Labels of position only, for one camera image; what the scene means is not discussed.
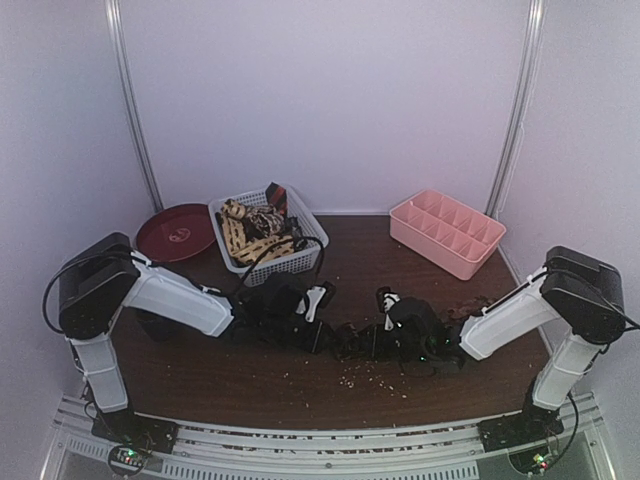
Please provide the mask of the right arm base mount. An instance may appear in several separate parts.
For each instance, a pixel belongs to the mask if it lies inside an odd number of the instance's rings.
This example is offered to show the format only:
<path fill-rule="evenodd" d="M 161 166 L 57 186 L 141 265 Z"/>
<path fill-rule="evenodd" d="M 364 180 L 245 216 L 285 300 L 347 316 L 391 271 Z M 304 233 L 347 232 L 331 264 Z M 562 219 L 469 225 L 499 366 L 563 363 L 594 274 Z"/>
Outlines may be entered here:
<path fill-rule="evenodd" d="M 512 467 L 519 473 L 546 472 L 554 460 L 549 440 L 564 432 L 559 411 L 550 411 L 526 401 L 519 413 L 483 420 L 478 433 L 485 452 L 508 451 Z"/>

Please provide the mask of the dark brown red patterned tie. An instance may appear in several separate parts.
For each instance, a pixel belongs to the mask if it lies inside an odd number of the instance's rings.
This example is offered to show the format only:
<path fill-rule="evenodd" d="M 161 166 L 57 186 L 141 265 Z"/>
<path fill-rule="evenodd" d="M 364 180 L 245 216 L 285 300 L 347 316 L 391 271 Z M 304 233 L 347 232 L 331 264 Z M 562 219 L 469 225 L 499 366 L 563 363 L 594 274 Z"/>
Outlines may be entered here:
<path fill-rule="evenodd" d="M 439 318 L 448 325 L 463 326 L 464 322 L 472 317 L 480 316 L 482 309 L 490 306 L 494 299 L 486 296 L 476 296 L 463 301 L 441 312 L 436 312 Z M 351 323 L 345 323 L 335 331 L 334 351 L 340 359 L 367 358 L 367 328 L 376 324 L 370 324 L 362 328 L 356 328 Z"/>

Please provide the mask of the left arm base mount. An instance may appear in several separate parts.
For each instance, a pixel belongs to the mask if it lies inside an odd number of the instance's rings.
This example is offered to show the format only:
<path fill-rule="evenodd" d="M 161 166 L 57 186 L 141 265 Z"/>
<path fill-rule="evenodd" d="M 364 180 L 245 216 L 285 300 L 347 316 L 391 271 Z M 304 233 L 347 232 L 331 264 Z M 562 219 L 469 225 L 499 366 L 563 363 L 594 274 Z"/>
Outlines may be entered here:
<path fill-rule="evenodd" d="M 106 456 L 107 466 L 118 476 L 130 478 L 140 474 L 155 453 L 170 454 L 175 446 L 179 425 L 151 418 L 126 407 L 112 413 L 103 412 L 94 402 L 93 436 L 113 443 Z"/>

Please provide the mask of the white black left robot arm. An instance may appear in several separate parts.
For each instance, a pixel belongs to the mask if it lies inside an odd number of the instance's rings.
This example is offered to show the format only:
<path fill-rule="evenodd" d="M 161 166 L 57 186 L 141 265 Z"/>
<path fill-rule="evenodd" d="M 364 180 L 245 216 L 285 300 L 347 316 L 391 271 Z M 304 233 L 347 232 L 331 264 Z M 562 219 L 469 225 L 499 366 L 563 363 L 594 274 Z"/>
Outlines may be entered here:
<path fill-rule="evenodd" d="M 329 282 L 308 286 L 291 272 L 276 271 L 257 286 L 238 284 L 224 292 L 167 269 L 115 232 L 54 274 L 43 292 L 43 310 L 53 291 L 59 295 L 58 320 L 45 316 L 45 324 L 70 343 L 96 409 L 106 414 L 106 429 L 121 443 L 133 444 L 143 436 L 144 424 L 128 410 L 129 397 L 111 341 L 122 310 L 143 311 L 214 338 L 249 328 L 302 339 L 310 328 L 322 328 L 316 315 L 333 299 L 336 288 Z"/>

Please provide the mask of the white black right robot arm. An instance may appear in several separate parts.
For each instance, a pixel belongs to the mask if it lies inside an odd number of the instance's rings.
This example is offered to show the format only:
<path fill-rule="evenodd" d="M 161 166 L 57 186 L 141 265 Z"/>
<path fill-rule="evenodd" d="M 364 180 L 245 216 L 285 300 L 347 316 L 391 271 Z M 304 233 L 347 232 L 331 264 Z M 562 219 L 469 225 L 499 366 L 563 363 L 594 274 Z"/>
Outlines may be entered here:
<path fill-rule="evenodd" d="M 619 340 L 629 323 L 619 270 L 563 246 L 551 248 L 543 266 L 523 284 L 457 325 L 441 321 L 428 302 L 387 287 L 377 291 L 376 300 L 385 319 L 365 329 L 363 340 L 375 360 L 459 368 L 468 358 L 487 359 L 530 331 L 563 321 L 564 340 L 532 380 L 526 409 L 513 419 L 513 433 L 526 442 L 550 426 L 550 412 L 559 409 L 598 353 Z"/>

